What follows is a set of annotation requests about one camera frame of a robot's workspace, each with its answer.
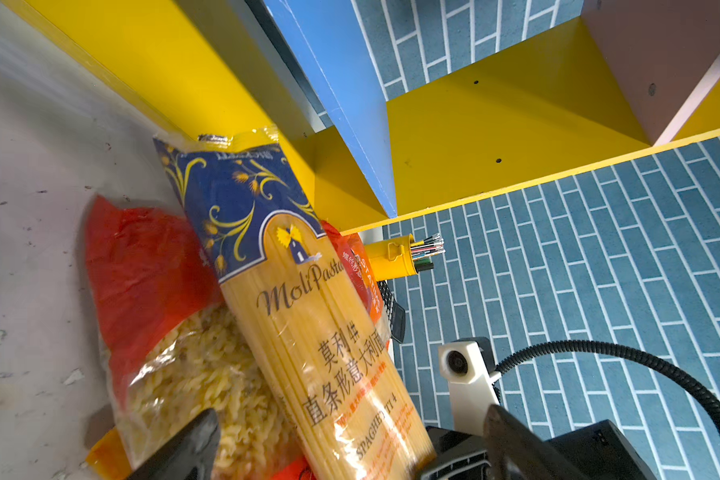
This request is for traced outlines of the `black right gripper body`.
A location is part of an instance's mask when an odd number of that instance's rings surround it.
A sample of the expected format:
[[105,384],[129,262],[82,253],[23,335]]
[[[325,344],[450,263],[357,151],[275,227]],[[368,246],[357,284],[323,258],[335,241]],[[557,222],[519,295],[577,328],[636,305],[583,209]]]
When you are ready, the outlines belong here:
[[504,438],[429,427],[435,459],[418,479],[654,479],[656,475],[609,420],[541,440],[501,426]]

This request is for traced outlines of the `red fusilli bag left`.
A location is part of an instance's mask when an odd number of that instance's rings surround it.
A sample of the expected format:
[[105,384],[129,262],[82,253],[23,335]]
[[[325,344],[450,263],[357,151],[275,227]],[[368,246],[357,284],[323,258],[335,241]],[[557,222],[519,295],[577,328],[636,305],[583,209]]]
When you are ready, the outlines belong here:
[[213,409],[220,443],[212,478],[311,478],[190,224],[97,197],[84,242],[115,426],[130,465],[141,466]]

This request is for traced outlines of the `orange pasta bag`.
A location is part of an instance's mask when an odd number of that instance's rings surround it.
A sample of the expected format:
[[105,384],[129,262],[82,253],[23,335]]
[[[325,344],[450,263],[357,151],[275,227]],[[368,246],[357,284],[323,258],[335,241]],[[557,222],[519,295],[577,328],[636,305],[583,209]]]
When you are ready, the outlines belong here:
[[376,332],[380,335],[382,342],[388,345],[391,341],[388,312],[386,311],[384,300],[372,272],[365,246],[357,233],[345,236],[344,239],[355,256],[355,262],[358,264],[365,285],[366,295],[364,296],[363,303],[374,323]]

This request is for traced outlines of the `red fusilli bag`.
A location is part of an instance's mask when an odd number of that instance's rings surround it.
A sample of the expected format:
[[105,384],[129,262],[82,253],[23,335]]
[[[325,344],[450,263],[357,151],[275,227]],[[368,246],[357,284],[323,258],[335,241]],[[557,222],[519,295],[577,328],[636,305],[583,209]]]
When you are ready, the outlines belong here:
[[311,478],[190,224],[97,197],[84,242],[115,426],[130,465],[141,466],[213,409],[220,443],[212,478]]
[[353,249],[352,242],[343,236],[335,227],[327,221],[322,220],[321,226],[326,232],[334,250],[336,251],[344,270],[360,297],[366,311],[371,314],[373,311],[373,299],[370,284],[366,279],[363,267],[360,262],[360,255]]

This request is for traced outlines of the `coloured pens in cup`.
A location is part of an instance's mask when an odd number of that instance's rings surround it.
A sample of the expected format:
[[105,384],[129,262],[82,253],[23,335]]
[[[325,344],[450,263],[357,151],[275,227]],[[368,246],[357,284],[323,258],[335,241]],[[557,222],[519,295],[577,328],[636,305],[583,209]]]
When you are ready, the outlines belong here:
[[436,233],[424,240],[413,242],[410,250],[417,273],[433,270],[433,258],[445,252],[444,239],[440,233]]

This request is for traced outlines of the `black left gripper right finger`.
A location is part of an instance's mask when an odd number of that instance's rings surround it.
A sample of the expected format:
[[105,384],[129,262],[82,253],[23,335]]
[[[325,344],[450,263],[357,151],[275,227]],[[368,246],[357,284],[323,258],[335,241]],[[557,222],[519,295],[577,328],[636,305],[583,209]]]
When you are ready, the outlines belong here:
[[581,479],[582,473],[498,404],[488,408],[484,440],[493,479]]

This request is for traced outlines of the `yellow pen cup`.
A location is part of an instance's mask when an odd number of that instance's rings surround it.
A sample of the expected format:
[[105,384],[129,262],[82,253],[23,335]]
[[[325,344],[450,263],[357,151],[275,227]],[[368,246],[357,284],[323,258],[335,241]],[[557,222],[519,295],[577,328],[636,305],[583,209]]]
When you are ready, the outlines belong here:
[[377,282],[417,274],[411,251],[412,235],[368,244],[365,251]]

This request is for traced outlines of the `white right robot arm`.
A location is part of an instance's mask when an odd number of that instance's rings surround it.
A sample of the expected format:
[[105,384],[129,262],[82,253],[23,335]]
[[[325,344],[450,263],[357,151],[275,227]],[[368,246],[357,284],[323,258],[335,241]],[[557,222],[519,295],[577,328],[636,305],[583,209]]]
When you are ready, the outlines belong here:
[[[705,351],[681,325],[665,328],[660,338],[666,347],[661,358],[720,399],[720,340]],[[511,370],[500,390],[508,410],[543,438],[608,419],[658,478],[720,478],[720,436],[709,415],[646,367],[603,355],[553,354]]]

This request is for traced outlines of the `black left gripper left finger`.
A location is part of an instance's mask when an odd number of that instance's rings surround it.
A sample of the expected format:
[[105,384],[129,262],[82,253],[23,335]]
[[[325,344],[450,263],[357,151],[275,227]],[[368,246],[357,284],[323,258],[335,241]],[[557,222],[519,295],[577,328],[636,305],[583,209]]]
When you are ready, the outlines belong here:
[[221,428],[213,408],[200,412],[127,480],[208,480],[220,444]]

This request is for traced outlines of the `yellow shelf pink blue boards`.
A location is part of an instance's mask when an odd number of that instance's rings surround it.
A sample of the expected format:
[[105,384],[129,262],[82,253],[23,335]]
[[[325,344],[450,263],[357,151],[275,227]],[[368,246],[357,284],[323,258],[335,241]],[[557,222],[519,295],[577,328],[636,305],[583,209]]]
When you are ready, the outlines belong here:
[[313,132],[220,1],[12,1],[9,8],[182,145],[275,126],[319,218],[345,233],[662,151],[572,20],[386,101],[363,64]]

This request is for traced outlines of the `black calculator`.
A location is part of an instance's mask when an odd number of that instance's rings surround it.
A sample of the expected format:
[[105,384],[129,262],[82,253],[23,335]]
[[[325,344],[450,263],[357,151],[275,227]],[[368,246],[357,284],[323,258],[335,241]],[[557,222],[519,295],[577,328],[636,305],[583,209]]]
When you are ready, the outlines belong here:
[[387,281],[379,281],[377,286],[384,302],[384,312],[387,317],[391,339],[402,344],[406,335],[405,308],[396,301]]

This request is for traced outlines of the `blue Moli spaghetti bag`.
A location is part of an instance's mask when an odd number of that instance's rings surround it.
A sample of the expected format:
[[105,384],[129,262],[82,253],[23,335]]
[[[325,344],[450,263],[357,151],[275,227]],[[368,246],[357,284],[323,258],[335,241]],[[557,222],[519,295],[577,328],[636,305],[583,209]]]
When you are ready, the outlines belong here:
[[414,478],[434,447],[282,147],[155,148],[312,471]]

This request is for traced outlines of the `red fusilli bag right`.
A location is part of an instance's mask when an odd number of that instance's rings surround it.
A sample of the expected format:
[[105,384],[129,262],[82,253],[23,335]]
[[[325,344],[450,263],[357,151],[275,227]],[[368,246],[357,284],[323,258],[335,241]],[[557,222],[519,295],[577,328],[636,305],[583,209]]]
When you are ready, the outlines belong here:
[[352,242],[343,236],[335,227],[327,221],[322,220],[321,226],[326,232],[334,250],[336,251],[344,270],[360,297],[366,311],[371,314],[373,311],[373,299],[370,284],[366,279],[363,267],[360,262],[360,255],[353,249]]

